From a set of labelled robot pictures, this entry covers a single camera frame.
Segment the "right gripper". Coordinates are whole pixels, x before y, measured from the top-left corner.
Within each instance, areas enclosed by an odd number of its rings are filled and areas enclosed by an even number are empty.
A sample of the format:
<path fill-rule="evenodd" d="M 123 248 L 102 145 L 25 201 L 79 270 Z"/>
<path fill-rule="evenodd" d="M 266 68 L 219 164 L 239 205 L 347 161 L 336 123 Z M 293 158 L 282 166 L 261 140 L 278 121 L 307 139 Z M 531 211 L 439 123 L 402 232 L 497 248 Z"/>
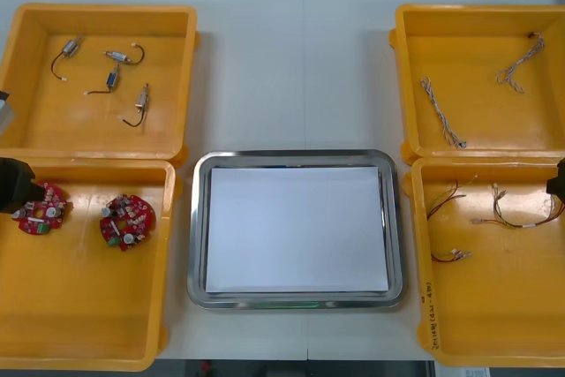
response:
<path fill-rule="evenodd" d="M 561 159 L 557 164 L 557 176 L 546 181 L 546 192 L 565 197 L 565 159 Z"/>

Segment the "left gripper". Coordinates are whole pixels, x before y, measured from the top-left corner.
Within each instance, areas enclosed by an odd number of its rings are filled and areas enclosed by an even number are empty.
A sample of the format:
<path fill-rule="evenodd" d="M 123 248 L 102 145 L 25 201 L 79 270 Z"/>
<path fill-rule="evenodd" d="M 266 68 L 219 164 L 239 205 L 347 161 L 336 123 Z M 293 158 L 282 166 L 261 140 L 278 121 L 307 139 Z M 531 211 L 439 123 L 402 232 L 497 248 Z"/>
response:
<path fill-rule="evenodd" d="M 13 158 L 1 158 L 1 213 L 12 214 L 27 202 L 45 198 L 44 185 L 33 183 L 30 166 Z"/>

